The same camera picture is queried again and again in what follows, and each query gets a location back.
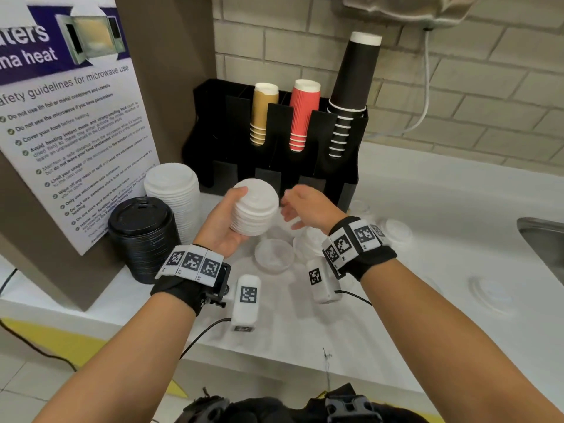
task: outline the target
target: stack of black lids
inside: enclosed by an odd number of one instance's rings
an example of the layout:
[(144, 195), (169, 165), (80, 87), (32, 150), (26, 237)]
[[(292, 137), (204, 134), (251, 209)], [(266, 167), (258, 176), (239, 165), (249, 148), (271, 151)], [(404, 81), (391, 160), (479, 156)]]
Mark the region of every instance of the stack of black lids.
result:
[(180, 237), (172, 209), (156, 197), (134, 197), (120, 203), (108, 221), (109, 235), (132, 276), (154, 284)]

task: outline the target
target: power cord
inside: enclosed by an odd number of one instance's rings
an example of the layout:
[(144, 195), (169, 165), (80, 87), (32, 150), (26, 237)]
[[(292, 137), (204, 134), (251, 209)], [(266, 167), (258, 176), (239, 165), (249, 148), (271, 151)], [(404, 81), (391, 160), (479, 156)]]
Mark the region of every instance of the power cord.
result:
[(423, 120), (425, 120), (425, 118), (427, 117), (427, 114), (429, 113), (430, 93), (431, 93), (431, 67), (429, 65), (429, 34), (431, 34), (431, 31), (433, 30), (430, 28), (425, 29), (425, 53), (423, 56), (425, 61), (425, 106), (423, 107), (423, 113), (421, 114), (421, 117), (413, 126), (410, 126), (407, 129), (404, 129), (403, 131), (390, 132), (387, 134), (380, 134), (380, 133), (366, 134), (364, 135), (365, 138), (366, 137), (371, 138), (377, 136), (401, 136), (419, 127), (421, 123), (423, 123)]
[[(6, 285), (8, 284), (8, 282), (10, 282), (10, 279), (12, 277), (14, 277), (14, 275), (16, 274), (16, 272), (18, 271), (17, 268), (15, 268), (11, 273), (10, 276), (8, 276), (6, 278), (6, 280), (4, 281), (4, 283), (2, 284), (2, 286), (0, 286), (0, 296), (2, 295), (2, 292), (4, 291), (4, 289), (6, 288)], [(68, 359), (65, 359), (64, 357), (60, 357), (60, 356), (55, 356), (55, 355), (50, 355), (49, 353), (44, 352), (43, 350), (41, 350), (40, 348), (38, 348), (37, 346), (34, 346), (29, 340), (27, 340), (26, 338), (22, 337), (20, 334), (18, 334), (17, 332), (15, 332), (14, 330), (12, 330), (11, 328), (9, 328), (8, 326), (6, 326), (6, 324), (4, 323), (4, 321), (2, 319), (0, 319), (0, 327), (2, 327), (5, 331), (7, 331), (8, 333), (12, 334), (14, 337), (18, 338), (19, 340), (23, 341), (25, 344), (27, 344), (30, 348), (32, 348), (33, 350), (35, 350), (37, 353), (39, 353), (40, 355), (43, 355), (45, 357), (50, 357), (51, 359), (56, 359), (56, 360), (60, 360), (62, 362), (66, 362), (67, 364), (69, 364), (69, 366), (72, 368), (72, 370), (74, 372), (77, 371), (76, 367), (73, 365), (73, 363), (71, 361), (69, 361)]]
[(352, 292), (349, 292), (349, 291), (343, 291), (342, 289), (337, 289), (337, 290), (335, 291), (335, 293), (336, 293), (336, 294), (347, 294), (347, 295), (349, 295), (349, 296), (353, 296), (353, 297), (358, 298), (359, 300), (364, 301), (364, 302), (365, 302), (367, 305), (369, 305), (369, 306), (372, 305), (372, 303), (370, 303), (370, 301), (368, 301), (367, 299), (362, 298), (361, 296), (357, 296), (356, 294), (353, 294)]
[(211, 328), (215, 327), (217, 324), (220, 324), (220, 323), (222, 323), (222, 322), (231, 322), (231, 318), (223, 318), (223, 319), (220, 319), (220, 320), (216, 320), (213, 324), (211, 324), (209, 327), (207, 327), (206, 329), (204, 329), (204, 331), (203, 331), (200, 335), (198, 335), (198, 336), (196, 337), (196, 339), (195, 339), (194, 341), (192, 341), (192, 342), (188, 345), (188, 347), (187, 347), (186, 349), (184, 349), (184, 351), (182, 352), (182, 355), (180, 355), (180, 359), (182, 359), (182, 357), (183, 357), (184, 355), (186, 355), (186, 353), (188, 352), (188, 350), (190, 350), (190, 348), (192, 348), (192, 346), (193, 346), (194, 344), (196, 344), (196, 342), (197, 342), (198, 340), (200, 340), (200, 337), (201, 337), (202, 335), (206, 334)]

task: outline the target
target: microwave safety poster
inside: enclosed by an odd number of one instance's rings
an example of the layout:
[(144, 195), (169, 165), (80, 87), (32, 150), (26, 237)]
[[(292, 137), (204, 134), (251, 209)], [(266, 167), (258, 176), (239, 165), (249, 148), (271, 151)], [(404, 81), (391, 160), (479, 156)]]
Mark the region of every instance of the microwave safety poster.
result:
[(0, 149), (84, 255), (159, 160), (114, 0), (60, 1), (0, 22)]

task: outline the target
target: black cable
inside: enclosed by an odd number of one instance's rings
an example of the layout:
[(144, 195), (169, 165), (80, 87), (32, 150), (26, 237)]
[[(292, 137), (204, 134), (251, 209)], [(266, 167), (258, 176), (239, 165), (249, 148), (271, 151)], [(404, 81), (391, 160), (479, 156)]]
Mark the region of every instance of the black cable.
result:
[(358, 298), (359, 300), (364, 301), (364, 302), (365, 302), (367, 305), (369, 305), (369, 306), (372, 305), (372, 303), (370, 303), (370, 301), (368, 301), (367, 299), (362, 298), (361, 296), (357, 296), (356, 294), (353, 294), (352, 292), (349, 292), (349, 291), (343, 291), (342, 289), (337, 289), (337, 290), (335, 291), (335, 293), (336, 293), (336, 294), (349, 294), (349, 296), (356, 297), (356, 298)]
[(182, 359), (182, 356), (186, 355), (187, 351), (190, 350), (190, 348), (191, 348), (194, 344), (196, 344), (196, 341), (200, 340), (200, 337), (201, 337), (202, 335), (206, 334), (211, 328), (215, 327), (217, 324), (220, 324), (220, 323), (222, 323), (222, 322), (231, 322), (231, 318), (223, 318), (223, 319), (220, 319), (220, 320), (216, 320), (213, 324), (211, 324), (209, 327), (207, 327), (206, 329), (204, 329), (204, 331), (203, 331), (200, 335), (198, 335), (198, 336), (196, 337), (196, 339), (195, 339), (194, 341), (192, 341), (192, 342), (188, 345), (188, 347), (182, 352), (182, 355), (180, 355), (180, 359)]
[[(10, 281), (10, 279), (16, 274), (16, 272), (18, 271), (17, 268), (15, 268), (11, 273), (10, 276), (8, 276), (6, 278), (6, 280), (4, 281), (4, 283), (2, 284), (2, 286), (0, 286), (0, 296), (2, 295), (2, 292), (4, 291), (4, 289), (6, 288), (6, 285), (8, 284), (8, 282)], [(14, 337), (18, 338), (19, 340), (23, 341), (25, 344), (27, 344), (30, 348), (32, 348), (33, 350), (35, 350), (37, 353), (39, 353), (40, 355), (43, 355), (45, 357), (50, 357), (52, 359), (57, 359), (63, 362), (66, 362), (67, 364), (70, 365), (70, 367), (72, 368), (72, 370), (74, 372), (77, 371), (76, 367), (73, 365), (73, 363), (71, 361), (69, 361), (68, 359), (65, 359), (64, 357), (60, 357), (60, 356), (54, 356), (54, 355), (50, 355), (49, 353), (45, 353), (43, 350), (41, 350), (40, 348), (34, 346), (29, 340), (27, 340), (26, 338), (22, 337), (20, 334), (18, 334), (17, 332), (15, 332), (14, 330), (12, 330), (11, 328), (7, 327), (6, 324), (4, 323), (4, 321), (2, 319), (0, 319), (0, 327), (4, 328), (5, 331), (7, 331), (8, 333), (12, 334)]]

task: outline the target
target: microwave illustration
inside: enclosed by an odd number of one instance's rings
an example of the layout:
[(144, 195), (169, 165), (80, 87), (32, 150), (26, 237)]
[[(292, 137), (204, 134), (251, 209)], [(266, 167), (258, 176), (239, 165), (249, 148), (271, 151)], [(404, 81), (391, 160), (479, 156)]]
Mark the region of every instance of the microwave illustration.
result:
[(125, 51), (115, 16), (66, 16), (56, 14), (67, 48), (76, 65), (87, 59)]

